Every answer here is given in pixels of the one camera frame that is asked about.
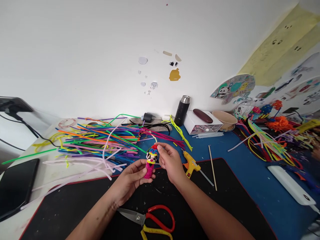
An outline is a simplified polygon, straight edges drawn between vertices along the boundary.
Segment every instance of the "scissors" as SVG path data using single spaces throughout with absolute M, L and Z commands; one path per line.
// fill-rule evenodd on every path
M 172 219 L 172 228 L 168 228 L 166 227 L 165 225 L 163 225 L 162 222 L 160 222 L 159 219 L 157 219 L 155 216 L 153 216 L 150 212 L 156 210 L 156 209 L 164 209 L 166 210 L 170 216 L 171 216 L 171 219 Z M 135 212 L 135 211 L 132 211 L 132 210 L 129 210 L 129 209 L 123 209 L 123 208 L 118 208 L 117 210 L 119 213 L 121 213 L 121 215 L 125 216 L 126 218 L 128 218 L 129 220 L 137 223 L 137 224 L 140 224 L 142 226 L 142 230 L 141 230 L 141 235 L 142 235 L 142 238 L 143 240 L 147 240 L 147 236 L 145 234 L 145 232 L 148 232 L 148 233 L 157 233 L 157 234 L 163 234 L 163 235 L 167 235 L 170 240 L 172 240 L 172 235 L 170 233 L 173 232 L 174 228 L 175 228 L 175 221 L 174 221 L 174 217 L 173 217 L 173 214 L 171 212 L 171 210 L 164 206 L 164 205 L 155 205 L 151 208 L 148 209 L 148 212 L 146 214 L 141 214 L 141 213 L 138 213 L 138 212 Z M 158 224 L 162 229 L 157 229 L 157 228 L 148 228 L 146 227 L 146 225 L 144 224 L 145 220 L 147 218 L 151 218 L 156 224 Z

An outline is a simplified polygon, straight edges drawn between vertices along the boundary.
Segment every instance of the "scissor blade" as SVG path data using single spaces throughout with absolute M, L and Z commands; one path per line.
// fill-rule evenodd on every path
M 124 208 L 118 208 L 117 210 L 119 213 L 121 213 L 122 216 L 128 218 L 129 220 L 143 226 L 144 221 L 146 220 L 146 215 L 129 210 Z

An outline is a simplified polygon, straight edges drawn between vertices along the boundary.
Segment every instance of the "white power bank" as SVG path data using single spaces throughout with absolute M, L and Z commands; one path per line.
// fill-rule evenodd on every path
M 316 204 L 312 197 L 282 167 L 269 166 L 268 169 L 299 204 Z

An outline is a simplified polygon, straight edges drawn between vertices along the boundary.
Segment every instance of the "wooden stick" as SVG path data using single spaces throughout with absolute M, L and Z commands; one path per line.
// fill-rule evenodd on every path
M 214 187 L 216 188 L 216 191 L 218 191 L 218 190 L 217 190 L 216 177 L 214 176 L 213 162 L 212 162 L 210 145 L 208 145 L 208 148 L 209 148 L 209 153 L 210 153 L 210 160 L 211 160 L 211 167 L 212 167 L 212 173 L 213 173 Z

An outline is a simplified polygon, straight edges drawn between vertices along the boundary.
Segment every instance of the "pipe cleaner doll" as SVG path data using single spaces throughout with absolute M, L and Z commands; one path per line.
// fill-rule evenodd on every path
M 144 176 L 144 178 L 149 179 L 152 176 L 152 171 L 154 168 L 154 164 L 159 158 L 159 153 L 157 149 L 157 145 L 152 145 L 149 151 L 147 152 L 147 163 L 146 163 L 146 168 L 147 168 L 147 174 Z

